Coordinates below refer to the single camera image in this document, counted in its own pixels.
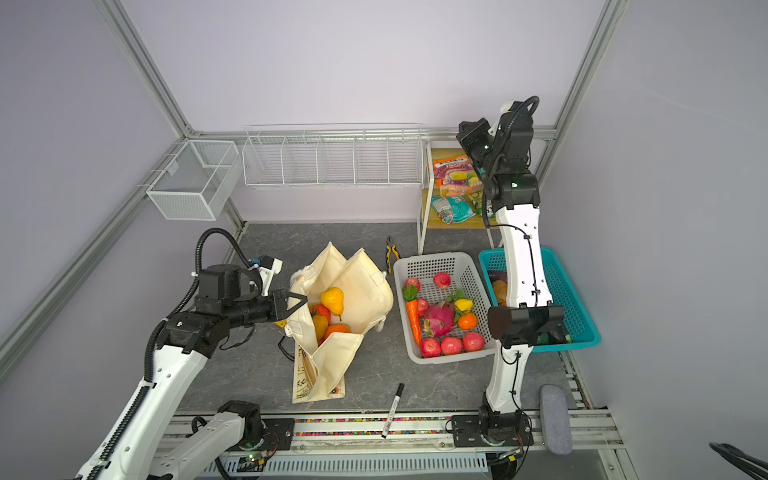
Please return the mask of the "red tomato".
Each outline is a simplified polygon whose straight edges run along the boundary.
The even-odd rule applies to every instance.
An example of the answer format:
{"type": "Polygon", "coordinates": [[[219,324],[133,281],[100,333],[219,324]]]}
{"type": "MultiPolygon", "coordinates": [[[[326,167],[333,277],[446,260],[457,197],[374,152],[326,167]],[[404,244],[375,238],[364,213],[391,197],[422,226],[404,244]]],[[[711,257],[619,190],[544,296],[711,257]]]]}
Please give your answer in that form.
{"type": "Polygon", "coordinates": [[[331,311],[322,304],[313,304],[310,306],[310,313],[312,317],[322,316],[327,321],[330,321],[332,318],[331,311]]]}

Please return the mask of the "yellow pear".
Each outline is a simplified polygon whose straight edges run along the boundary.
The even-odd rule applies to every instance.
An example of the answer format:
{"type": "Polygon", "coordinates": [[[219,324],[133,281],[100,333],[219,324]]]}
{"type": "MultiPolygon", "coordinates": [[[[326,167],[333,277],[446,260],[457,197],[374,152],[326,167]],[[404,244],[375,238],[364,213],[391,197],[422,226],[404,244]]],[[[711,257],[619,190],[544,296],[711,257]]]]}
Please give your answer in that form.
{"type": "Polygon", "coordinates": [[[338,287],[331,287],[320,295],[321,304],[326,307],[332,315],[341,317],[344,312],[344,293],[338,287]]]}

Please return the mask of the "cream floral tote bag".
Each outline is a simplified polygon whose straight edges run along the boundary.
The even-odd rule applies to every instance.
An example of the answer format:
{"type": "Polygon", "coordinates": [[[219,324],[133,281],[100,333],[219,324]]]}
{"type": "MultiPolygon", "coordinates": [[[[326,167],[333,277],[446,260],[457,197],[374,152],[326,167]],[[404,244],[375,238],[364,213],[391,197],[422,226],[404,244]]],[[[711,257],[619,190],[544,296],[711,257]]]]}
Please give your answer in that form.
{"type": "Polygon", "coordinates": [[[365,335],[381,330],[393,307],[386,273],[363,249],[347,258],[329,243],[309,265],[292,275],[290,292],[307,299],[284,326],[284,333],[295,342],[292,402],[344,397],[344,374],[365,335]],[[343,294],[341,313],[332,312],[327,328],[321,331],[311,309],[321,307],[322,296],[336,290],[343,294]]]}

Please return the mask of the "pink snack bag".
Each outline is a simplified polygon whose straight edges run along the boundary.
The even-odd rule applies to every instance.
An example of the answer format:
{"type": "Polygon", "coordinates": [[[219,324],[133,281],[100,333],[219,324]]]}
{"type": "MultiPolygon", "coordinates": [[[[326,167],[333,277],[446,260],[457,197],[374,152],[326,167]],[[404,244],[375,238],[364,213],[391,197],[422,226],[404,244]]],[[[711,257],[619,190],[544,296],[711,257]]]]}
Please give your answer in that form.
{"type": "Polygon", "coordinates": [[[483,184],[466,155],[433,161],[435,190],[441,197],[478,193],[483,184]]]}

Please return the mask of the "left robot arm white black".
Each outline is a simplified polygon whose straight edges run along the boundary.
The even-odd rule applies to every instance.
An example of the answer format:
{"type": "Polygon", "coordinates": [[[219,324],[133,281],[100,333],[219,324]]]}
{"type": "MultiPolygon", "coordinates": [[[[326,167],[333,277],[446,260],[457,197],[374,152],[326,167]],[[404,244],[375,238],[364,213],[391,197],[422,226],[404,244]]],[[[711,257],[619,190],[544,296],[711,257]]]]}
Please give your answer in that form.
{"type": "Polygon", "coordinates": [[[191,436],[158,455],[192,381],[216,351],[231,348],[231,331],[286,320],[307,303],[304,295],[270,288],[281,260],[247,257],[222,228],[203,232],[194,262],[190,289],[150,335],[134,394],[77,478],[194,479],[231,449],[273,455],[289,446],[287,434],[264,423],[257,404],[230,400],[211,419],[194,420],[191,436]]]}

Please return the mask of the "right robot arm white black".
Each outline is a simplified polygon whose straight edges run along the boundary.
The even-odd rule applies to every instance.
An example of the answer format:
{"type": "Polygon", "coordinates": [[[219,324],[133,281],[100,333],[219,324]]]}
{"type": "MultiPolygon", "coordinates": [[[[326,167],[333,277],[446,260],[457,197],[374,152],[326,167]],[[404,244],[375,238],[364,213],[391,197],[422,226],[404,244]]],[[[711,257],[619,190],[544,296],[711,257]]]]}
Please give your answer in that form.
{"type": "Polygon", "coordinates": [[[531,444],[531,422],[521,403],[527,362],[539,335],[565,314],[546,280],[539,184],[529,165],[539,102],[536,96],[514,101],[495,126],[485,118],[463,121],[457,134],[483,186],[484,226],[499,230],[504,250],[507,294],[504,304],[487,314],[495,357],[478,412],[480,439],[497,447],[531,444]]]}

